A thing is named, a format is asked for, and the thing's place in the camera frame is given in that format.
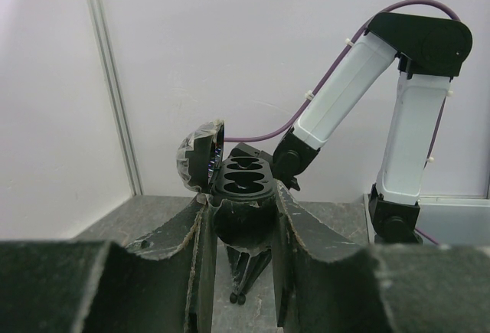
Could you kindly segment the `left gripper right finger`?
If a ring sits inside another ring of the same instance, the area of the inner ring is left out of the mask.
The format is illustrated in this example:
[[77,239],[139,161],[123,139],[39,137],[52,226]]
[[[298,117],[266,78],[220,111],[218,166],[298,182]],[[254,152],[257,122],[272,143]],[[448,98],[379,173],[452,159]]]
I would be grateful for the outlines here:
[[286,332],[487,332],[486,246],[359,246],[276,186],[276,322]]

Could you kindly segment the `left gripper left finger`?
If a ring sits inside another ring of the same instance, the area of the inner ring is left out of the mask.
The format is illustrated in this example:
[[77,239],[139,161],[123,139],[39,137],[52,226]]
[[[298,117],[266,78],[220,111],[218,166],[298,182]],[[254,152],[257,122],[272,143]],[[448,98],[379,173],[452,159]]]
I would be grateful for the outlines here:
[[216,237],[203,195],[128,246],[4,241],[3,332],[209,332]]

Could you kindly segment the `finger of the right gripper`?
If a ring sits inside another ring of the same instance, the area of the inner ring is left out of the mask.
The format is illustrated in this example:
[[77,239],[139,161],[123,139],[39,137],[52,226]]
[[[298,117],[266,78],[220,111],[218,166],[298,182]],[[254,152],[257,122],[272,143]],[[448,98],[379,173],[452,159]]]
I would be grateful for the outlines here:
[[239,252],[231,246],[226,246],[227,259],[230,266],[232,287],[230,302],[243,305],[250,289],[251,262],[250,254]]
[[272,259],[271,249],[267,249],[256,256],[250,256],[247,261],[247,270],[244,276],[244,294],[246,295],[258,277],[269,265]]

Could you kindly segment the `black charging case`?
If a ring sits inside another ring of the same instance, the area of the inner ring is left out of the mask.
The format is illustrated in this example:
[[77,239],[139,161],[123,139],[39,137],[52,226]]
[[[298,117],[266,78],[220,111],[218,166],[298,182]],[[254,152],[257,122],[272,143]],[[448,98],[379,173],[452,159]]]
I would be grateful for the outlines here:
[[208,203],[217,237],[255,256],[270,247],[276,182],[264,159],[252,155],[225,158],[223,152],[224,121],[206,122],[179,145],[177,171],[184,186]]

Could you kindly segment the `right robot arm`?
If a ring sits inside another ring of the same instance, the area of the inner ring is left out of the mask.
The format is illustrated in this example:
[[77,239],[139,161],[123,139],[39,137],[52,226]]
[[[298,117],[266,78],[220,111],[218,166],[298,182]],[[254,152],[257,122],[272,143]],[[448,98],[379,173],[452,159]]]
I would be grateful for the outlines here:
[[406,119],[413,135],[405,138],[417,152],[404,165],[401,157],[383,152],[398,132],[395,80],[396,59],[414,62],[400,75],[414,80],[428,75],[434,56],[445,57],[449,39],[420,25],[420,8],[394,6],[369,18],[350,44],[342,47],[296,113],[284,109],[281,126],[266,112],[274,99],[290,104],[299,83],[311,83],[322,63],[333,56],[337,28],[325,27],[320,17],[310,22],[286,16],[240,13],[227,16],[220,31],[234,64],[234,87],[227,115],[232,129],[227,141],[236,149],[271,158],[286,131],[308,131],[309,145],[318,154],[301,165],[296,177],[316,199],[354,200],[369,181],[389,202],[415,204],[426,159],[431,155],[443,112],[432,107],[425,118],[426,98],[420,97]]

